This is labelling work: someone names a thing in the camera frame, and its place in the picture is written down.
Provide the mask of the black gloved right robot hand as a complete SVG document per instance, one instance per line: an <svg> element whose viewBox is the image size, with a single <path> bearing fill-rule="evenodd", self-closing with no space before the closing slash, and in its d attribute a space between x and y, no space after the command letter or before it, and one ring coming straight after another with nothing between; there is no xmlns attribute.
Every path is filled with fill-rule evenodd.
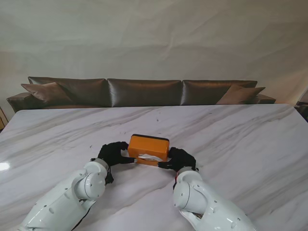
<svg viewBox="0 0 308 231"><path fill-rule="evenodd" d="M195 158L183 149L171 147L168 152L168 158L169 160L167 162L159 162L158 167L163 169L172 169L176 172L180 171L184 167L190 167L192 170L196 170Z"/></svg>

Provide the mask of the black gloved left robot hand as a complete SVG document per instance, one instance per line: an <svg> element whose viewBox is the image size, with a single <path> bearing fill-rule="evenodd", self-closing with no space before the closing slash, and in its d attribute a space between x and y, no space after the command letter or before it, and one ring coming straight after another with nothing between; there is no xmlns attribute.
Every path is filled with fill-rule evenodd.
<svg viewBox="0 0 308 231"><path fill-rule="evenodd" d="M128 144L125 141L118 141L109 144L104 144L98 154L98 158L105 161L108 166L117 164L131 164L135 162L133 157L125 157L121 154L122 151L128 150Z"/></svg>

